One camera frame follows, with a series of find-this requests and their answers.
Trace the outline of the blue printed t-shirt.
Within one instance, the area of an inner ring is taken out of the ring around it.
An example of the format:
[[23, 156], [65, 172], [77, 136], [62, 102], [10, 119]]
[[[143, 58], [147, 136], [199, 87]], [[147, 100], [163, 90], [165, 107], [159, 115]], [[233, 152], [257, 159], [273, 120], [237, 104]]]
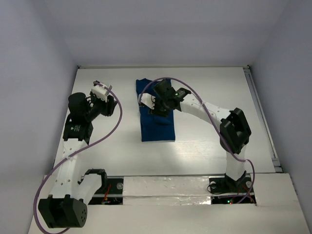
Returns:
[[169, 112], [167, 117], [150, 114], [149, 108], [139, 106], [141, 141], [175, 141], [174, 113]]

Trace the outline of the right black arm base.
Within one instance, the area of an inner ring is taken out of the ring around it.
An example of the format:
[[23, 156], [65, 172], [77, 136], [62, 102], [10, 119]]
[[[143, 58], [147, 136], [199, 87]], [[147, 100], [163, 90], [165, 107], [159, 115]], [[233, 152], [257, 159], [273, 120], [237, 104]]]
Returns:
[[242, 184], [237, 188], [230, 188], [225, 178], [220, 176], [213, 176], [209, 178], [207, 191], [211, 194], [211, 204], [256, 204], [254, 190], [250, 192], [252, 179], [248, 176], [243, 179]]

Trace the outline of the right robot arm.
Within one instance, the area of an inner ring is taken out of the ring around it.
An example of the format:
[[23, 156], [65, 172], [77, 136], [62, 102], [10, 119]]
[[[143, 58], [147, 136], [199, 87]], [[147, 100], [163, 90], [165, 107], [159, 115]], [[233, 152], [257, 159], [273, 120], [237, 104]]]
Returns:
[[188, 84], [175, 90], [170, 78], [158, 78], [148, 85], [153, 86], [155, 94], [143, 90], [138, 101], [148, 107], [152, 115], [167, 117], [171, 111], [178, 110], [214, 127], [220, 145], [226, 151], [224, 185], [229, 191], [240, 188], [247, 173], [245, 151], [252, 134], [244, 112], [239, 108], [229, 110], [205, 102]]

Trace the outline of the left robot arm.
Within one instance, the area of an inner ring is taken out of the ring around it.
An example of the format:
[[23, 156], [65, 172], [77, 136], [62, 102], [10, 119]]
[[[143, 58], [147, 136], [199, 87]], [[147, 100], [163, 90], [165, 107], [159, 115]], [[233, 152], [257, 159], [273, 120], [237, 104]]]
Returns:
[[117, 105], [114, 96], [104, 98], [91, 92], [74, 93], [68, 98], [69, 115], [63, 131], [61, 161], [52, 169], [57, 172], [54, 185], [47, 198], [35, 202], [45, 224], [50, 229], [82, 228], [87, 218], [87, 205], [93, 195], [104, 192], [108, 187], [104, 169], [81, 171], [79, 153], [89, 148], [93, 131], [92, 122], [99, 115], [110, 117]]

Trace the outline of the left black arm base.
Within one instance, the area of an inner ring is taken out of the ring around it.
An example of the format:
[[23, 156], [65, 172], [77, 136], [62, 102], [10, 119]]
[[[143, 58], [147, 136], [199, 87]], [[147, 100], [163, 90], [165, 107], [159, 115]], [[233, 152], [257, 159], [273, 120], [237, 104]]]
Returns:
[[108, 177], [108, 186], [93, 195], [89, 205], [122, 205], [124, 177]]

